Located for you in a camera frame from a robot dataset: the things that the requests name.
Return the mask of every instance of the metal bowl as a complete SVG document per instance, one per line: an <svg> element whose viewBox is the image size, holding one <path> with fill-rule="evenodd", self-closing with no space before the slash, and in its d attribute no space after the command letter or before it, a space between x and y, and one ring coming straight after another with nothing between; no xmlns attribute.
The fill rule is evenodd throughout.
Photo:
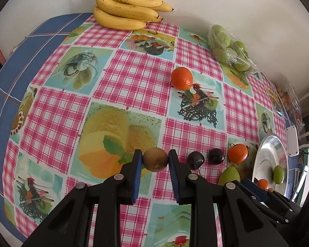
<svg viewBox="0 0 309 247"><path fill-rule="evenodd" d="M274 168L280 165L284 170L284 180L280 185L273 182ZM254 178L266 179L269 182L269 188L285 195L288 177L287 156L282 142L276 134L267 134L259 146L256 154L252 181Z"/></svg>

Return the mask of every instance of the white wall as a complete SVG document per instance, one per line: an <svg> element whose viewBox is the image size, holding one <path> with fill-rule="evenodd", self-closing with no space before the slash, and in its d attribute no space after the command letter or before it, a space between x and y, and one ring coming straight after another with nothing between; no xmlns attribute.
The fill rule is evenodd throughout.
<svg viewBox="0 0 309 247"><path fill-rule="evenodd" d="M230 28L271 79L285 74L299 96L309 91L309 14L299 0L165 0L164 21L207 34L209 22ZM0 47L14 45L48 18L91 12L95 0L10 0L0 13Z"/></svg>

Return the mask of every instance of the clear plastic wrap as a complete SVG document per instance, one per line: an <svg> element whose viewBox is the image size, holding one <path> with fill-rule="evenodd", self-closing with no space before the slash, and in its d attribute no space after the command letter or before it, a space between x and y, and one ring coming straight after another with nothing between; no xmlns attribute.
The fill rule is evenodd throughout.
<svg viewBox="0 0 309 247"><path fill-rule="evenodd" d="M296 128L298 135L300 135L304 122L302 120L302 111L299 100L295 94L294 88L286 76L281 75L278 83L275 84L277 93L286 109L288 118Z"/></svg>
<svg viewBox="0 0 309 247"><path fill-rule="evenodd" d="M220 25L211 25L208 33L208 45L213 56L224 65L244 74L254 74L259 69L248 58L243 42Z"/></svg>

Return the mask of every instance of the printed cherry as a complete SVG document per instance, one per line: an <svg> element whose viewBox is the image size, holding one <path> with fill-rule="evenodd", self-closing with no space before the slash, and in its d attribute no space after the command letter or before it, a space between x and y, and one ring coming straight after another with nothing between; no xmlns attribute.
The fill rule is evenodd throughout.
<svg viewBox="0 0 309 247"><path fill-rule="evenodd" d="M178 236L174 241L176 246L182 247L183 244L186 243L186 236Z"/></svg>

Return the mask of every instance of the orange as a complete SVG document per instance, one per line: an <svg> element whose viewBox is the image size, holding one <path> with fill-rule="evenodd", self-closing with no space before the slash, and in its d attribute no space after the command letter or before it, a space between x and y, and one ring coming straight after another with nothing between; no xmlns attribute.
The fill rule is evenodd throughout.
<svg viewBox="0 0 309 247"><path fill-rule="evenodd" d="M232 163L243 162L248 156L248 148L244 144L237 144L229 148L228 158Z"/></svg>
<svg viewBox="0 0 309 247"><path fill-rule="evenodd" d="M268 180L266 179L259 180L259 183L258 183L259 188L268 189L268 185L269 185Z"/></svg>
<svg viewBox="0 0 309 247"><path fill-rule="evenodd" d="M191 72L185 67L173 70L171 75L173 86L178 90L188 90L193 84Z"/></svg>

